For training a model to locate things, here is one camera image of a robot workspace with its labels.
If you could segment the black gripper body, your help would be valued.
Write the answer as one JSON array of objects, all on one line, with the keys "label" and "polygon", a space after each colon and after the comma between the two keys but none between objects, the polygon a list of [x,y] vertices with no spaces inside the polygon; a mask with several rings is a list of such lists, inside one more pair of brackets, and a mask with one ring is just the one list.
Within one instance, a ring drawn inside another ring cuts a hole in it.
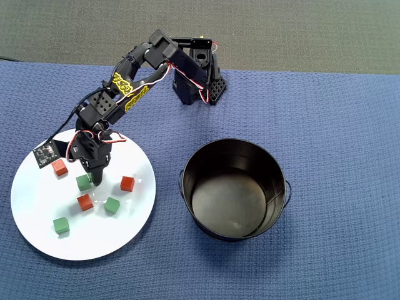
[{"label": "black gripper body", "polygon": [[111,160],[111,144],[101,142],[90,134],[78,134],[67,154],[71,162],[79,159],[85,168],[105,168]]}]

